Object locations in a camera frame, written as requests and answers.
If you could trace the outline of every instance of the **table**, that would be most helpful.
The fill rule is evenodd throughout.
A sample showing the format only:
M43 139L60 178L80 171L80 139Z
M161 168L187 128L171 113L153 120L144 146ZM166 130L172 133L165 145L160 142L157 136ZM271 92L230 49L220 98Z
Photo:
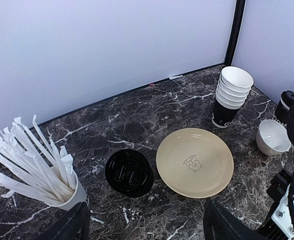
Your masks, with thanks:
M46 137L53 134L57 146L66 145L75 159L74 169L90 198L90 239L204 239L204 199L186 198L170 190L155 164L161 141L182 128L202 128L226 142L234 156L234 175L213 198L251 229L261 224L272 204L266 194L269 181L283 167L292 171L294 159L292 151L267 157L258 150L257 127L272 117L275 104L255 87L230 127L218 129L212 124L215 87L223 67L160 81L41 126ZM143 197L125 197L105 180L107 159L124 148L143 153L153 169L153 188ZM0 171L8 173L1 165ZM0 187L0 195L6 192ZM11 198L0 197L0 239L32 239L63 213L16 193Z

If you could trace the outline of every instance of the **black lid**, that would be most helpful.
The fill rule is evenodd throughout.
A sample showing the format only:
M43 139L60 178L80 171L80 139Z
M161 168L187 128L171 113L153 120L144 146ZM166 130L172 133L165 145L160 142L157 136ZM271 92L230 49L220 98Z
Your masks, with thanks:
M281 94L281 98L289 108L291 108L291 106L294 105L294 92L293 91L284 91Z
M107 161L105 174L114 190L132 198L146 194L153 185L153 173L148 160L132 149L114 153Z

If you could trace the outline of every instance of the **black cup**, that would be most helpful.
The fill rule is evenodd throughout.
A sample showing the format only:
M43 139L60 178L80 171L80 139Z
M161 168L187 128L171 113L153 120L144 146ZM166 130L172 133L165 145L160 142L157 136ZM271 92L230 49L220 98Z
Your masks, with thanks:
M114 190L131 198L143 196L153 185L153 172L148 160L132 149L114 153L107 161L105 174Z
M223 106L216 99L211 116L212 123L220 129L225 129L229 126L238 111L239 109L228 109L227 106Z
M272 119L282 124L284 127L287 127L287 118L292 105L294 105L294 92L282 92Z

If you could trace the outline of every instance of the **black paper cup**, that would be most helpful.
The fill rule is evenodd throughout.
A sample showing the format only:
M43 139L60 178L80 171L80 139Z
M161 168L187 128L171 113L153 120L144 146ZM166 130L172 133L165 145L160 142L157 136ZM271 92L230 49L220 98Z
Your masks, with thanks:
M240 107L241 106L227 105L216 98L211 116L212 123L220 129L227 128L236 116Z
M284 127L287 127L287 118L292 105L294 105L294 92L282 92L278 106L272 119L280 123Z

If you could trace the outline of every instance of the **small white bowl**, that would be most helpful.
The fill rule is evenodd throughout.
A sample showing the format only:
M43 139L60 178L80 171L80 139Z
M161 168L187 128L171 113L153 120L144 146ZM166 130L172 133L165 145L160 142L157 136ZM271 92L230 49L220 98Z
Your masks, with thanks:
M216 98L219 98L220 100L222 100L223 102L225 102L229 106L235 106L235 107L237 107L237 106L241 107L244 104L244 102L245 102L245 100L243 100L243 101L232 101L232 100L229 100L228 98L224 97L218 91L218 89L216 89Z
M219 85L217 86L217 91L223 95L225 98L231 100L231 101L234 101L236 103L240 103L244 100L247 99L247 96L233 96L233 95L230 95L228 93L226 93Z
M291 147L287 130L271 119L266 119L259 124L256 142L260 151L267 156L285 153Z
M238 91L235 91L233 89L231 89L230 87L228 87L226 84L223 83L223 81L221 80L221 76L219 78L219 82L218 82L218 86L225 92L225 93L228 93L229 95L232 95L234 97L246 97L248 96L249 91L246 91L246 92L238 92Z
M221 79L227 86L239 92L246 92L253 85L252 76L235 66L224 67L221 70Z

